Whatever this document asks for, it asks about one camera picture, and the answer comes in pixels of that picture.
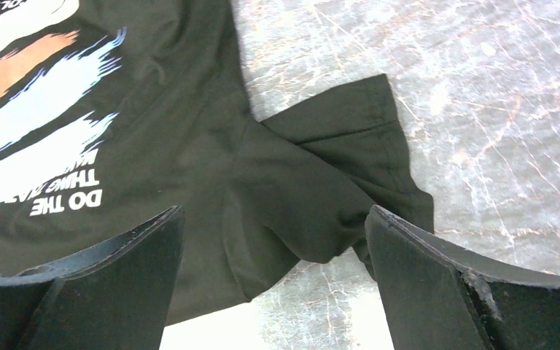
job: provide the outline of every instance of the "white marble surface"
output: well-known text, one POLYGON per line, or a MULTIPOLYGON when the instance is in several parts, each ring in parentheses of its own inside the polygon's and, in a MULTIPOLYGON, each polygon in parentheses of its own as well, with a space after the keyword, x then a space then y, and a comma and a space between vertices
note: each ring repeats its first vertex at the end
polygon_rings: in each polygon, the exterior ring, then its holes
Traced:
MULTIPOLYGON (((236 0, 257 119, 387 73, 437 233, 560 274, 560 0, 236 0)), ((392 349, 352 253, 165 331, 169 349, 392 349)))

